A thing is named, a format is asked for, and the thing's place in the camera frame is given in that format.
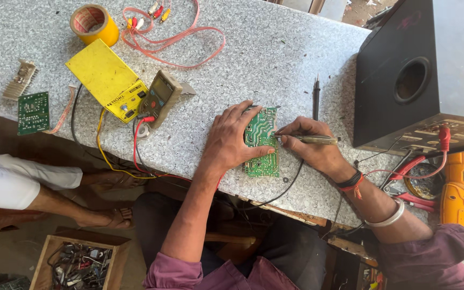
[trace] black wristband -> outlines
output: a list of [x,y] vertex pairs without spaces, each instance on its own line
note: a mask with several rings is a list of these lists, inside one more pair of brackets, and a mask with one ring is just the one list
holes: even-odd
[[336,183],[336,185],[339,187],[339,188],[346,188],[346,187],[351,187],[351,186],[354,186],[357,184],[357,182],[359,181],[359,179],[361,179],[361,176],[363,175],[361,173],[361,171],[359,171],[359,169],[355,168],[356,169],[356,174],[354,174],[354,176],[352,176],[349,180],[345,181],[345,182],[341,182],[341,183]]

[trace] bracelet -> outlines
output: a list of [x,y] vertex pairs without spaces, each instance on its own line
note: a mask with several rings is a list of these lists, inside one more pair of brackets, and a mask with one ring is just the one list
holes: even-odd
[[336,183],[336,185],[339,187],[339,189],[343,190],[344,192],[354,190],[354,196],[357,197],[358,199],[361,198],[361,191],[359,190],[359,184],[361,181],[364,179],[364,175],[359,171],[359,169],[356,168],[356,174],[352,176],[349,180],[341,183]]
[[392,197],[392,199],[398,204],[398,210],[392,217],[385,221],[377,223],[371,223],[366,220],[364,220],[364,222],[371,227],[387,227],[390,224],[396,222],[404,214],[404,210],[406,208],[404,207],[404,202],[400,198]]

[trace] dirt ground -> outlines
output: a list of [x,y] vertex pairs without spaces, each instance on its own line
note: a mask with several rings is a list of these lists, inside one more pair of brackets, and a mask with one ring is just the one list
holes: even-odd
[[352,3],[345,6],[342,22],[362,27],[368,19],[386,6],[392,6],[397,0],[374,0],[375,5],[367,5],[368,0],[351,0]]

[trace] workbench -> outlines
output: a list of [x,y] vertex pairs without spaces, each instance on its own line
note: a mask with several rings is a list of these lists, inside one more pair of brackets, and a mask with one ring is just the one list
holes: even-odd
[[[40,69],[30,92],[49,92],[50,123],[55,126],[69,99],[68,84],[79,84],[64,63],[85,47],[71,31],[69,18],[76,8],[86,3],[80,0],[0,2],[0,116],[17,118],[17,103],[1,98],[1,92],[19,67],[17,59],[23,58],[34,61]],[[147,10],[151,3],[102,0],[98,4],[108,10],[122,30],[125,28],[123,8],[134,6]],[[173,0],[168,20],[162,24],[155,22],[156,27],[148,36],[155,40],[172,36],[189,27],[194,15],[192,0]],[[277,107],[279,127],[299,115],[311,117],[317,73],[322,88],[320,120],[341,137],[338,146],[345,158],[353,162],[374,154],[351,146],[356,53],[370,30],[259,0],[204,1],[197,26],[222,30],[226,45],[216,57],[195,69],[161,64],[128,47],[122,40],[112,47],[146,84],[151,83],[159,69],[167,69],[197,92],[196,96],[182,96],[163,125],[148,140],[139,142],[147,166],[191,178],[214,116],[243,100],[252,99],[264,107]],[[198,32],[156,56],[175,63],[195,64],[216,50],[221,41],[221,36],[215,32]],[[96,147],[101,108],[83,89],[75,125],[82,144]],[[56,135],[72,139],[68,121]],[[107,114],[101,141],[104,150],[132,160],[131,123],[124,124]],[[295,154],[282,147],[279,152],[279,178],[249,178],[239,166],[226,173],[220,190],[261,202],[279,195],[293,180],[300,162]],[[400,158],[381,154],[361,162],[359,169],[362,172],[392,169]],[[378,184],[383,176],[375,173],[369,179]],[[283,182],[284,177],[289,179],[288,183]],[[340,194],[331,181],[305,164],[291,190],[273,205],[334,220],[339,200]],[[418,209],[412,212],[427,221],[425,212]],[[357,226],[360,220],[343,201],[337,222]]]

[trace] black pants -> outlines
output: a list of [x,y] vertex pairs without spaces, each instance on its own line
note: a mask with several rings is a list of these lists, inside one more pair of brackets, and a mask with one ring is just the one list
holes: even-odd
[[[160,251],[171,223],[182,205],[160,193],[145,193],[133,205],[133,220],[148,269]],[[325,275],[327,243],[318,236],[317,227],[288,217],[280,217],[270,227],[256,253],[236,266],[248,277],[257,256],[268,259],[300,290],[321,289]],[[225,261],[203,248],[203,274],[206,276]]]

